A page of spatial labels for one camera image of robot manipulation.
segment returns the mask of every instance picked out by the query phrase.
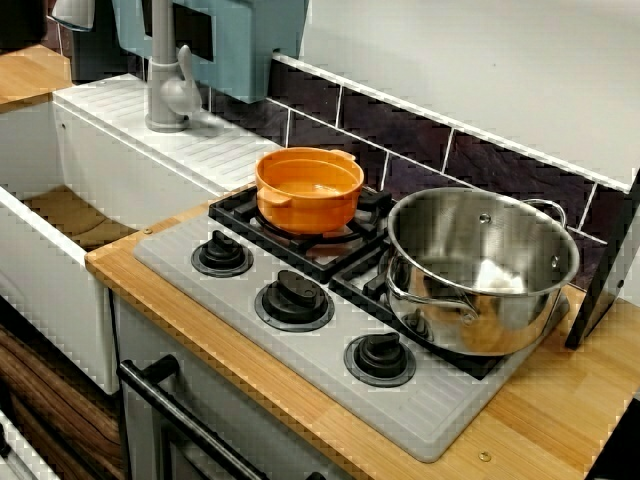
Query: burner grate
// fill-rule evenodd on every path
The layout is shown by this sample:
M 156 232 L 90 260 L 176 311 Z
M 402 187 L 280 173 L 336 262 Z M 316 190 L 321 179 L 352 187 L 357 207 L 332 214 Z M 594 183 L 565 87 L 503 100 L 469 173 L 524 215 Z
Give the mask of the burner grate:
M 389 251 L 389 248 L 390 244 L 388 241 L 378 245 L 357 262 L 334 275 L 329 282 L 329 288 L 345 300 L 360 307 L 372 317 L 386 323 L 398 333 L 422 345 L 432 354 L 440 357 L 442 360 L 463 372 L 468 373 L 475 379 L 482 380 L 507 357 L 462 355 L 436 347 L 424 341 L 424 339 L 405 327 L 398 317 L 393 314 L 387 302 L 382 299 L 382 295 L 386 295 L 384 273 L 377 273 L 377 268 L 382 257 Z M 376 270 L 376 275 L 373 279 L 366 282 L 363 287 L 359 287 L 354 283 L 356 279 L 370 272 L 372 269 Z
M 387 192 L 363 189 L 358 211 L 369 213 L 368 218 L 356 216 L 347 224 L 348 231 L 338 235 L 295 235 L 271 225 L 258 209 L 256 193 L 257 188 L 251 187 L 216 202 L 209 207 L 209 216 L 320 283 L 327 283 L 340 269 L 374 249 L 387 236 L 382 224 L 392 207 L 391 194 Z M 346 247 L 336 258 L 321 263 L 308 253 L 323 245 Z

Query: stainless steel pot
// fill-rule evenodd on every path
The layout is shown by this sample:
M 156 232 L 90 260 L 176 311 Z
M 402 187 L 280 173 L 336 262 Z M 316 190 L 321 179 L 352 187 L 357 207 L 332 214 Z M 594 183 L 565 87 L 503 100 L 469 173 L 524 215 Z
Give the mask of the stainless steel pot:
M 532 205 L 558 211 L 558 223 Z M 466 188 L 414 193 L 389 215 L 386 283 L 398 318 L 467 355 L 505 355 L 542 333 L 579 253 L 556 203 Z

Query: blue cabinet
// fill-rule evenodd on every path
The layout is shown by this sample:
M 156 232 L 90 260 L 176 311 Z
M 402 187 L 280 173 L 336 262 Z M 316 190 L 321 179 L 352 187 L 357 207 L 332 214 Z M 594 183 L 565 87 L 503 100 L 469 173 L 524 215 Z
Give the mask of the blue cabinet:
M 263 99 L 269 87 L 272 52 L 299 54 L 308 2 L 175 0 L 174 4 L 204 14 L 211 22 L 213 58 L 194 55 L 196 80 L 247 103 Z M 113 0 L 113 7 L 121 47 L 150 58 L 151 37 L 145 33 L 144 15 L 150 18 L 151 12 L 143 9 L 143 0 Z

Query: faucet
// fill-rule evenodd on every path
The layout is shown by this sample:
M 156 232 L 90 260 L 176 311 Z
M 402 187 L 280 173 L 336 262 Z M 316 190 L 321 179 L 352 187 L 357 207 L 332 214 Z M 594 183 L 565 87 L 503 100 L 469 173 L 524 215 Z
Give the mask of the faucet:
M 180 132 L 189 126 L 187 116 L 199 115 L 203 121 L 215 118 L 202 108 L 202 97 L 193 79 L 191 50 L 184 45 L 176 56 L 173 0 L 153 0 L 151 19 L 147 127 L 155 132 Z

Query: faucet handle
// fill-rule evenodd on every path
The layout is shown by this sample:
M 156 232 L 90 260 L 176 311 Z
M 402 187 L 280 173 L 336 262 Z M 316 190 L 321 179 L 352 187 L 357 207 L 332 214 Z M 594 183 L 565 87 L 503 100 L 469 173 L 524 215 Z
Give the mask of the faucet handle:
M 184 80 L 178 76 L 167 80 L 161 89 L 161 95 L 167 106 L 179 115 L 193 115 L 202 109 L 202 97 L 193 79 L 191 69 L 191 50 L 187 45 L 178 52 L 178 64 Z

